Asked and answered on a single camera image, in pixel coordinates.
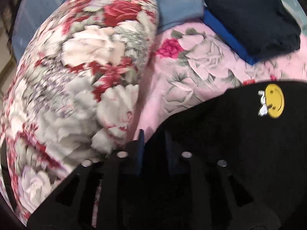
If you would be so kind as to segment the pink floral bed sheet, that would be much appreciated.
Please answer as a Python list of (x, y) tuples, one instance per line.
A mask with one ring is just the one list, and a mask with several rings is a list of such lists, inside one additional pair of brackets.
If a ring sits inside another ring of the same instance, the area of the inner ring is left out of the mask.
[(262, 81), (306, 80), (306, 36), (300, 49), (250, 65), (202, 22), (175, 26), (156, 37), (153, 56), (139, 83), (127, 138), (139, 130), (149, 139), (169, 116)]

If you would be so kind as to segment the folded blue garment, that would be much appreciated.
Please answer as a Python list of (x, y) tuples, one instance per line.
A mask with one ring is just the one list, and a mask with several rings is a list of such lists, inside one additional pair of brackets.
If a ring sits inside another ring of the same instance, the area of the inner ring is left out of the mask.
[(203, 22), (211, 28), (242, 60), (250, 65), (260, 61), (259, 58), (248, 54), (246, 48), (214, 17), (211, 11), (205, 7)]

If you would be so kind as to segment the black pants with smiley patch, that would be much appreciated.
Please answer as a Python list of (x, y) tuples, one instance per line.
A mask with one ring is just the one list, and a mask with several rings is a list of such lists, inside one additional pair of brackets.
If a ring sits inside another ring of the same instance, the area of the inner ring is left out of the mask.
[(232, 172), (274, 211), (279, 229), (306, 229), (306, 83), (229, 89), (166, 119), (144, 146), (138, 229), (170, 229), (166, 133), (221, 144)]

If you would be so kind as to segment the folded dark navy garment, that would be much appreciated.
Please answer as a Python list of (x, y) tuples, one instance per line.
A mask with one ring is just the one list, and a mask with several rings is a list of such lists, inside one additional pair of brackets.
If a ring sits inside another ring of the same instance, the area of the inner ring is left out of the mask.
[(300, 49), (301, 28), (281, 0), (204, 0), (216, 19), (260, 61)]

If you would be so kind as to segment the blue plaid pillow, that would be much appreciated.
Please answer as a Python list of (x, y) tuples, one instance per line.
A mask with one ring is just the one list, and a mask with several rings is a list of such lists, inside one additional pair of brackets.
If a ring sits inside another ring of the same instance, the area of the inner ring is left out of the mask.
[[(66, 0), (22, 0), (12, 35), (12, 49), (20, 60), (38, 27)], [(183, 21), (203, 16), (203, 0), (157, 0), (161, 33)]]

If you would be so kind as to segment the red floral pillow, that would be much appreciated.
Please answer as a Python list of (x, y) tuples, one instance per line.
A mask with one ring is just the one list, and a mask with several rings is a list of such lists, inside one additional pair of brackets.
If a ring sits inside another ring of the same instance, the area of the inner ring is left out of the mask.
[(1, 111), (1, 195), (22, 225), (126, 142), (158, 24), (156, 0), (67, 0), (37, 29)]

